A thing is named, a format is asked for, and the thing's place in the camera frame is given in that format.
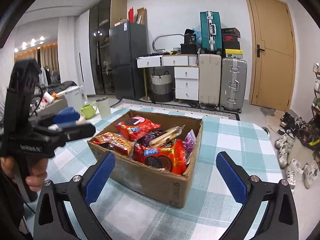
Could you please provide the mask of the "person's left hand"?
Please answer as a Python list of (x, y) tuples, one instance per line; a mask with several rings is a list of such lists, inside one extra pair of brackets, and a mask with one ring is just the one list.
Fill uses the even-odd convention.
[[(5, 175), (13, 182), (16, 182), (14, 176), (15, 161), (13, 157), (1, 157), (1, 167)], [(48, 159), (39, 160), (34, 166), (31, 167), (30, 176), (26, 177), (25, 181), (31, 191), (38, 192), (42, 189), (45, 179), (47, 178), (47, 165)]]

